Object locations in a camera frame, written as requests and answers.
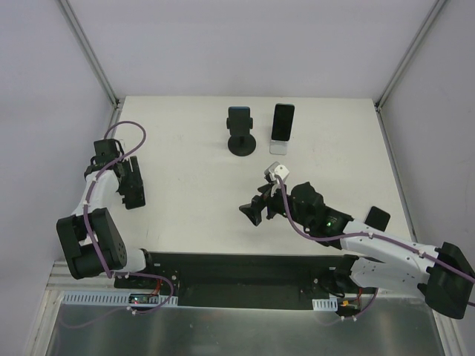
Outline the teal-edged black phone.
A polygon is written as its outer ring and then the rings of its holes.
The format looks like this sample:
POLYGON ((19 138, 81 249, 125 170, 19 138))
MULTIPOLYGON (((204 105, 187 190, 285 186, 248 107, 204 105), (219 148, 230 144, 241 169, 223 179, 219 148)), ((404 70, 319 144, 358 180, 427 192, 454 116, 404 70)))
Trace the teal-edged black phone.
POLYGON ((271 140, 282 142, 290 140, 294 114, 295 106, 293 104, 278 103, 275 105, 271 140))

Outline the silver folding phone stand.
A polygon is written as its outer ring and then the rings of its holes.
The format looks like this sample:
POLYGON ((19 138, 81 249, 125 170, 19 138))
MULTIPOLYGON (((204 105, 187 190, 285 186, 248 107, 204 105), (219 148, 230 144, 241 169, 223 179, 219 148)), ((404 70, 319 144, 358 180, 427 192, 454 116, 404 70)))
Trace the silver folding phone stand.
POLYGON ((288 141, 270 140, 269 152, 272 155, 285 156, 288 152, 288 141))

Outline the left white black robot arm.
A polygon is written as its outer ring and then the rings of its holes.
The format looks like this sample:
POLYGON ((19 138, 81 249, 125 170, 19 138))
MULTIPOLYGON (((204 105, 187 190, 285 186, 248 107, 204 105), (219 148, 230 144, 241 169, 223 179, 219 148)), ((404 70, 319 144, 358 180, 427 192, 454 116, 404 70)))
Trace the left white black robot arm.
POLYGON ((84 173, 82 200, 68 217, 56 223, 56 231, 73 278, 96 277, 105 272, 131 273, 140 288, 152 287, 157 271, 149 265, 143 248, 128 248, 108 210, 115 197, 122 197, 128 210, 145 206, 145 192, 138 159, 123 158, 119 141, 94 142, 95 156, 84 173))

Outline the blue-edged black phone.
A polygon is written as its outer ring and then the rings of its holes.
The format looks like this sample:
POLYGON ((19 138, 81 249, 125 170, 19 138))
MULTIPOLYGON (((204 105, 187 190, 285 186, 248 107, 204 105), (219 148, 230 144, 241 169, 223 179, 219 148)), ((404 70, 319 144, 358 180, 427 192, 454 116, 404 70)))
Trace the blue-edged black phone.
POLYGON ((252 129, 252 118, 249 107, 229 107, 226 127, 230 136, 246 136, 252 129))

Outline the black clamp phone stand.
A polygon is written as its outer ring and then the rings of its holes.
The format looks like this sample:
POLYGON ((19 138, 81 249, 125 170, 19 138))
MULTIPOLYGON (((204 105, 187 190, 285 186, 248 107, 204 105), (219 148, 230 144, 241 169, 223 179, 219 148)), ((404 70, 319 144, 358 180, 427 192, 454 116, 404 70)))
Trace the black clamp phone stand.
POLYGON ((256 149, 256 140, 250 131, 246 136, 230 136, 227 146, 235 156, 248 156, 256 149))

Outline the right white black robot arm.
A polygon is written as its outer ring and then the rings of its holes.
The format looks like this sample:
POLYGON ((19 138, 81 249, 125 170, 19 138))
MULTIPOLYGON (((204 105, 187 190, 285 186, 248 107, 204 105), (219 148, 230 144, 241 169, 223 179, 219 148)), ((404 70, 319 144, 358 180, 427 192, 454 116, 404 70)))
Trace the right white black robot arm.
POLYGON ((474 287, 474 270, 462 250, 452 244, 424 245, 389 234, 337 211, 308 182, 285 187, 267 184, 250 203, 239 207, 253 225, 281 215, 302 237, 348 251, 334 271, 342 292, 361 288, 400 291, 420 298, 434 311, 461 320, 474 287))

